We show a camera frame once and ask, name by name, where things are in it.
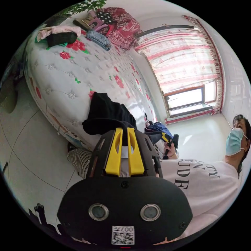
black hair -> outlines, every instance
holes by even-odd
[[[251,140],[251,126],[250,126],[248,120],[247,120],[243,115],[239,114],[239,115],[235,116],[235,117],[233,118],[233,125],[234,125],[236,122],[240,122],[242,119],[243,119],[244,122],[245,122],[246,130],[247,130],[247,132],[246,132],[246,137],[247,137],[249,140]],[[238,166],[238,169],[237,169],[238,176],[240,175],[240,172],[241,172],[241,170],[242,170],[242,162],[243,162],[243,160],[247,157],[249,148],[248,148],[248,150],[244,153],[244,155],[243,155],[243,157],[242,157],[242,159],[241,159],[241,162],[240,162],[240,164],[239,164],[239,166]]]

striped pants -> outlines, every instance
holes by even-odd
[[[72,163],[78,171],[78,175],[83,179],[86,177],[91,156],[92,152],[81,148],[71,150],[67,154],[67,159]]]

screw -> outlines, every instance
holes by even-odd
[[[128,187],[129,187],[129,182],[123,181],[123,182],[121,183],[121,187],[122,187],[122,188],[128,188]]]
[[[186,226],[186,223],[185,223],[185,222],[182,222],[182,223],[180,223],[180,225],[179,225],[179,229],[183,229],[185,226]]]

polka dot fabric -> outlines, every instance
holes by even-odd
[[[97,17],[105,24],[112,24],[114,22],[109,12],[97,12]]]

white t-shirt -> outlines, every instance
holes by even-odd
[[[194,234],[222,216],[234,202],[240,181],[236,169],[222,161],[161,160],[163,178],[186,195],[193,219],[178,238]]]

